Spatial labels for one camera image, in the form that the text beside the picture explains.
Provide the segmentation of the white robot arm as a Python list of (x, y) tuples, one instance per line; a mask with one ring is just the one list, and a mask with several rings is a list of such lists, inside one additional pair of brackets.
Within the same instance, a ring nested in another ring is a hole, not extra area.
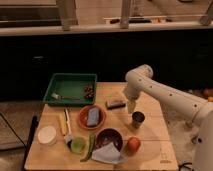
[(182, 113), (199, 127), (193, 171), (213, 171), (213, 102), (156, 82), (149, 65), (128, 71), (123, 92), (129, 101), (136, 101), (141, 92)]

